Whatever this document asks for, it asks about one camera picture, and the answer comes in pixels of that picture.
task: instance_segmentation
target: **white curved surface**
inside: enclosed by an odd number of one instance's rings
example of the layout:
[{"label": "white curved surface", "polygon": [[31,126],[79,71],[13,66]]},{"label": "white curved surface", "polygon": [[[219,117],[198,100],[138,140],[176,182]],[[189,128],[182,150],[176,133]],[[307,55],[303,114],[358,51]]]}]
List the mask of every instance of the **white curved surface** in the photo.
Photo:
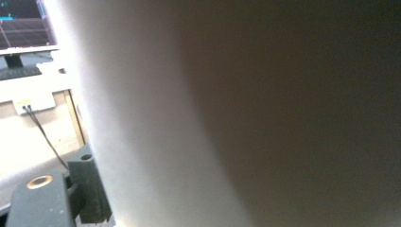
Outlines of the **white curved surface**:
[{"label": "white curved surface", "polygon": [[392,14],[335,3],[52,5],[118,225],[399,225]]}]

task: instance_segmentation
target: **keyboard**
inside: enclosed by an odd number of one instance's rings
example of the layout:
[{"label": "keyboard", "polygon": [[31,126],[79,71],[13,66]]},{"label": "keyboard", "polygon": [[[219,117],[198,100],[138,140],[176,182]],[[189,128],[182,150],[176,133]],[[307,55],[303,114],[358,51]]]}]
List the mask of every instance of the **keyboard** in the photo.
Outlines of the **keyboard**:
[{"label": "keyboard", "polygon": [[40,75],[42,72],[36,66],[25,66],[17,68],[4,68],[0,70],[0,80],[18,79]]}]

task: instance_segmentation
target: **monitor screen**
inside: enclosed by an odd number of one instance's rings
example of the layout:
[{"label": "monitor screen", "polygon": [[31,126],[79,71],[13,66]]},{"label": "monitor screen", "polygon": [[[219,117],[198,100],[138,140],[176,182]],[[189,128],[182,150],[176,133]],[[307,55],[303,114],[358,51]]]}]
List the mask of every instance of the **monitor screen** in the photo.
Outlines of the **monitor screen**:
[{"label": "monitor screen", "polygon": [[42,0],[0,0],[0,55],[57,49]]}]

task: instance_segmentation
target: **power outlet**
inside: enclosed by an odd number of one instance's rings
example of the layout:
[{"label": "power outlet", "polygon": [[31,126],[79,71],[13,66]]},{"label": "power outlet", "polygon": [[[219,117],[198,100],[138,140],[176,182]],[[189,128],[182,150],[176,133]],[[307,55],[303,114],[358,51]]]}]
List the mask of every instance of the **power outlet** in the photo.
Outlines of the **power outlet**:
[{"label": "power outlet", "polygon": [[30,105],[32,112],[56,107],[53,94],[35,94],[30,97],[21,97],[12,100],[17,114],[26,114],[24,107]]}]

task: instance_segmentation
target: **hole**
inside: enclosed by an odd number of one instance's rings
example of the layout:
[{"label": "hole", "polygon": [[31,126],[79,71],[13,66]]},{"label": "hole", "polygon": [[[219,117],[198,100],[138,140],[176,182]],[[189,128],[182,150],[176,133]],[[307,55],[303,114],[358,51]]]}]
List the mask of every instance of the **hole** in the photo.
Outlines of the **hole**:
[{"label": "hole", "polygon": [[80,157],[80,160],[86,161],[92,158],[91,154],[85,154],[82,157]]},{"label": "hole", "polygon": [[44,175],[31,180],[29,183],[26,184],[26,187],[29,189],[36,189],[51,183],[51,181],[53,181],[52,176]]}]

